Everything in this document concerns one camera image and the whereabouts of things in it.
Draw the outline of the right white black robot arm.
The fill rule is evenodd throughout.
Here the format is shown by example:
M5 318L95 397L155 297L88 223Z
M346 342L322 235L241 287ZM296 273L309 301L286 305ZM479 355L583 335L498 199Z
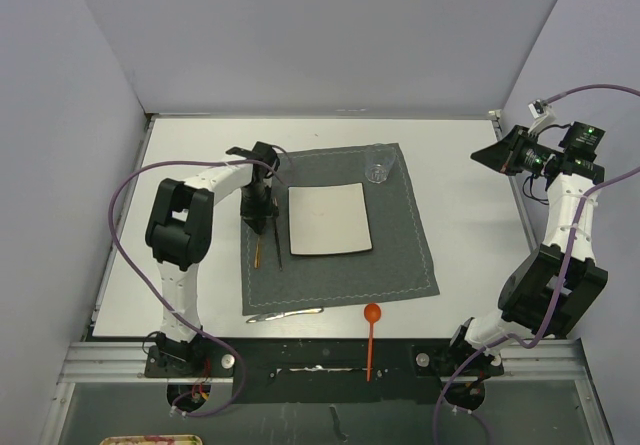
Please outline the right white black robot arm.
M445 349L448 367L469 373L481 353L495 358L525 332L566 336L608 281L593 252L593 219L605 171L596 164L603 130L582 122L564 126L558 149L539 144L523 126L472 153L473 161L506 176L545 180L545 236L505 282L493 312L462 324Z

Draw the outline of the dark handled silver fork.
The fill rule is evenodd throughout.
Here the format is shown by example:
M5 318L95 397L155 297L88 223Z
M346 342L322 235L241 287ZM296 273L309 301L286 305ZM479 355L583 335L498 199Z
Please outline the dark handled silver fork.
M276 257L278 261L278 270L283 271L282 250L280 243L280 234L278 228L279 207L276 198L272 198L272 226L274 231L274 241L276 247Z

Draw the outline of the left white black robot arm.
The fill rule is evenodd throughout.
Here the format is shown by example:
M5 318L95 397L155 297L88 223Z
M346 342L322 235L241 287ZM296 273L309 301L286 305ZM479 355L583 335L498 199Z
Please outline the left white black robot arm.
M241 219L257 235L276 210L271 178L280 159L275 148L257 142L251 150L233 147L227 153L234 159L221 166L182 181L161 181L145 233L158 263L162 297L171 306L163 311L156 345L183 376L198 372L204 360L194 344L201 329L197 276L212 241L214 206L239 190Z

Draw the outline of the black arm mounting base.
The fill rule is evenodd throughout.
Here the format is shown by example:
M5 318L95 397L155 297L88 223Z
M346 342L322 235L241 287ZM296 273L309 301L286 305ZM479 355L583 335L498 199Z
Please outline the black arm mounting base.
M475 383L463 399L482 401L483 382L504 369L446 339L197 339L186 360L151 346L144 374L158 379L229 379L240 404L360 404L404 400L433 404L458 372Z

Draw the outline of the gold fork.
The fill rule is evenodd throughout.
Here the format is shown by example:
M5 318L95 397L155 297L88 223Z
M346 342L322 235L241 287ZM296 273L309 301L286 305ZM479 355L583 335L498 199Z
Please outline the gold fork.
M255 254L254 254L254 269L260 268L261 256L262 256L262 235L258 235L256 240Z

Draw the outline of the white square plate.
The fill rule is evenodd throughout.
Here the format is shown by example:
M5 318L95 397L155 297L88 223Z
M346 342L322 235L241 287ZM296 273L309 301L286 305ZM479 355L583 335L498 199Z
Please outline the white square plate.
M288 190L290 251L341 255L373 248L362 183Z

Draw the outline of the clear plastic cup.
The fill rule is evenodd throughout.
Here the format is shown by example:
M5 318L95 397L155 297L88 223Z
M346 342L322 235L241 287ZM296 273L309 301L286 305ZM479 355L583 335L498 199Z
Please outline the clear plastic cup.
M384 183L395 164L396 151L391 144L373 144L365 151L364 175L373 184Z

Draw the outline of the dark grey cloth placemat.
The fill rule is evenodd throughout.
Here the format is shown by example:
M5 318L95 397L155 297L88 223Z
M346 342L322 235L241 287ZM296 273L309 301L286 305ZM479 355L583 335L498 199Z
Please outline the dark grey cloth placemat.
M257 235L241 227L242 312L245 315L311 307L339 307L432 297L440 293L409 170L399 144L389 143L396 161L388 179L370 183L367 146L293 152L282 156L273 194L283 271L278 270L272 223L262 236L259 269L254 269ZM373 248L325 256L290 251L288 190L362 183Z

